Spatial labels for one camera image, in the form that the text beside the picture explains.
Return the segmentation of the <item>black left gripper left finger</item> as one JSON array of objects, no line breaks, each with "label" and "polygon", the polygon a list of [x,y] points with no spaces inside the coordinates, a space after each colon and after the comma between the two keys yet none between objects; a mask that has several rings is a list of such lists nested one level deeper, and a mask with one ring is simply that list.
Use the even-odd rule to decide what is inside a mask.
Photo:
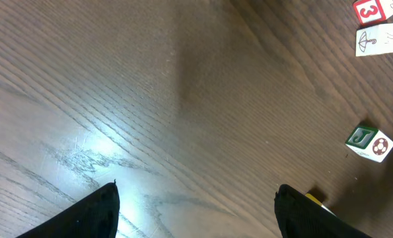
[{"label": "black left gripper left finger", "polygon": [[115,238],[120,197],[109,182],[18,238]]}]

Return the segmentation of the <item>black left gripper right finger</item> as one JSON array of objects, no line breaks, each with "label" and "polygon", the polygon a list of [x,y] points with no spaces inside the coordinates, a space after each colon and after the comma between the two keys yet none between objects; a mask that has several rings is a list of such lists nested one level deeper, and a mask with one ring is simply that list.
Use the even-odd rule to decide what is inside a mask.
[{"label": "black left gripper right finger", "polygon": [[370,238],[288,184],[275,193],[274,212],[283,238]]}]

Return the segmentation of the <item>white block with hammer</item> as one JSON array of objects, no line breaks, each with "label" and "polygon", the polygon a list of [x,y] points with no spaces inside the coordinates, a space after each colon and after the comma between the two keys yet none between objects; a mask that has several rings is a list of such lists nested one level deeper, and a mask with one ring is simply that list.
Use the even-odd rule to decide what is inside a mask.
[{"label": "white block with hammer", "polygon": [[322,208],[324,208],[326,211],[328,211],[331,214],[334,214],[331,210],[329,210],[327,207],[325,207],[325,205],[323,205],[323,203],[321,203],[318,199],[316,199],[312,194],[310,193],[306,193],[305,196],[307,198],[309,198],[310,200],[312,200],[314,203],[318,204],[319,206],[321,206]]}]

